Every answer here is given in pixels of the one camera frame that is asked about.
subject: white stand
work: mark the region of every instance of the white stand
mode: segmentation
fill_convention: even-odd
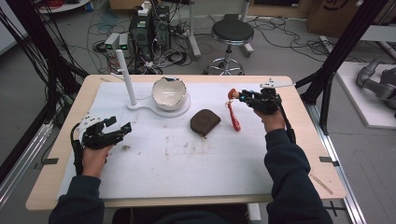
[[[187,99],[186,102],[184,102],[183,106],[180,109],[172,110],[172,111],[160,109],[157,106],[156,102],[154,101],[154,98],[152,98],[152,95],[136,99],[136,97],[134,96],[134,88],[132,86],[132,80],[131,77],[129,76],[128,68],[126,66],[126,62],[122,50],[117,49],[116,54],[120,63],[119,72],[122,72],[126,89],[128,91],[130,98],[130,101],[127,103],[128,109],[133,111],[140,109],[148,109],[152,111],[154,114],[165,119],[177,118],[179,116],[182,116],[184,113],[186,113],[189,110],[191,105],[191,99],[188,93],[186,94]]]

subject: cardboard box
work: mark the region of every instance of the cardboard box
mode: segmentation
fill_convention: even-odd
[[[254,4],[254,1],[252,1],[248,9],[248,15],[303,19],[306,18],[311,11],[312,2],[316,1],[300,0],[300,3],[297,7],[277,7],[256,5]]]
[[[340,37],[359,6],[356,0],[315,1],[306,21],[309,33]]]

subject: dark sleeve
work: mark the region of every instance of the dark sleeve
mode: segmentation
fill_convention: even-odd
[[[105,204],[99,198],[100,182],[92,176],[74,176],[69,190],[49,215],[49,223],[103,223]]]
[[[265,139],[264,163],[274,180],[268,222],[332,223],[308,177],[311,168],[303,150],[290,142],[285,130],[271,131]]]

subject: black stool seat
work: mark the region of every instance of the black stool seat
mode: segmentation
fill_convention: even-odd
[[[253,28],[240,20],[217,21],[212,27],[212,35],[219,42],[230,45],[245,45],[254,36]]]

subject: computer tower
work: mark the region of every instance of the computer tower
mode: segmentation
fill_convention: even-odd
[[[136,63],[153,60],[152,46],[155,47],[154,27],[152,23],[152,9],[147,16],[139,16],[135,13],[131,18],[129,32],[133,44],[134,60]]]
[[[152,19],[154,21],[155,38],[157,49],[171,48],[169,6],[157,6],[153,9]]]

